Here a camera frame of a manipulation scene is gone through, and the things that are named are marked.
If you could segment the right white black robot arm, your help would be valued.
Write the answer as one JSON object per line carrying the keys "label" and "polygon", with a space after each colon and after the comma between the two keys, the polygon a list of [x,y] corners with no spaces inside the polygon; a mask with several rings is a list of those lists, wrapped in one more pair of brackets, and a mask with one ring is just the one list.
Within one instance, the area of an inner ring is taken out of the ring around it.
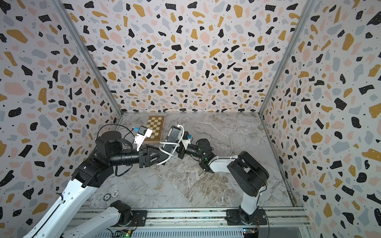
{"label": "right white black robot arm", "polygon": [[251,225],[258,222],[256,213],[259,209],[259,198],[267,190],[268,171],[252,157],[243,151],[236,156],[219,157],[213,153],[207,139],[200,139],[192,144],[190,139],[179,140],[176,149],[179,158],[190,155],[198,161],[203,171],[209,173],[230,173],[243,191],[242,202],[238,208],[238,218],[227,217],[234,224]]}

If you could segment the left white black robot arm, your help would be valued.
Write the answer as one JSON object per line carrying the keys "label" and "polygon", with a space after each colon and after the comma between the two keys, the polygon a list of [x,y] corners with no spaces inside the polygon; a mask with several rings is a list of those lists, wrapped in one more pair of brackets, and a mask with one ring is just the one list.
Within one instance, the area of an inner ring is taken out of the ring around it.
{"label": "left white black robot arm", "polygon": [[139,220],[126,203],[117,200],[100,215],[66,231],[84,202],[111,176],[118,166],[138,164],[141,168],[165,163],[174,151],[172,146],[143,146],[149,130],[142,127],[133,144],[118,131],[107,131],[97,137],[95,153],[83,161],[72,174],[60,197],[44,217],[26,234],[27,238],[89,238],[111,226],[137,227]]}

